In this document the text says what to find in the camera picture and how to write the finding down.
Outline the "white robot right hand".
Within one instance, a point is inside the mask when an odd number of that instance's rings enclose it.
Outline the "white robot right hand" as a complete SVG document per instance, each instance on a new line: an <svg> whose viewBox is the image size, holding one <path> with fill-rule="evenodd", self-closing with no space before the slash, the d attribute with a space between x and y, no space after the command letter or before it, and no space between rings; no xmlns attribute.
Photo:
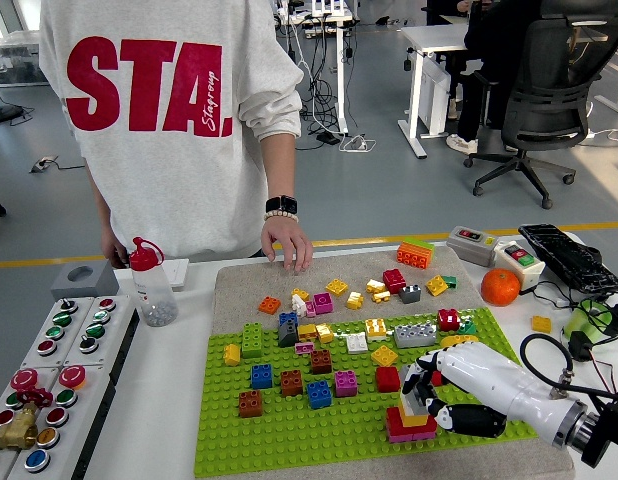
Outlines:
<svg viewBox="0 0 618 480"><path fill-rule="evenodd" d="M476 404L450 405L437 397L433 373L464 392ZM587 407L573 399L552 399L550 389L531 373L480 342L434 350L409 366L402 392L432 415L437 424L457 434L495 438L509 420L529 424L556 448L575 444Z"/></svg>

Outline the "person's right hand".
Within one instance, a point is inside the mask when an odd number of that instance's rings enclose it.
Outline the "person's right hand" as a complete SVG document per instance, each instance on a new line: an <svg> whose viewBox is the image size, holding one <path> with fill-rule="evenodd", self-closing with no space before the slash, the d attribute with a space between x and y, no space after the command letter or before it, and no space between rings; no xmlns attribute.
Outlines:
<svg viewBox="0 0 618 480"><path fill-rule="evenodd" d="M103 231L101 233L101 250L113 268L125 269L129 267L128 251L112 232Z"/></svg>

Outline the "person's left hand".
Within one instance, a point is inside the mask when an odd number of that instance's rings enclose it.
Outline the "person's left hand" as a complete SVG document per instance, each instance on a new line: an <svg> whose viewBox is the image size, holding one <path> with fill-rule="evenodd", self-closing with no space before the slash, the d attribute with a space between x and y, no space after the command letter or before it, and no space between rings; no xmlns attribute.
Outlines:
<svg viewBox="0 0 618 480"><path fill-rule="evenodd" d="M307 270L313 260L313 244L299 223L291 217L272 216L264 221L261 233L262 251L273 262L273 244L278 242L283 252L283 268L295 272Z"/></svg>

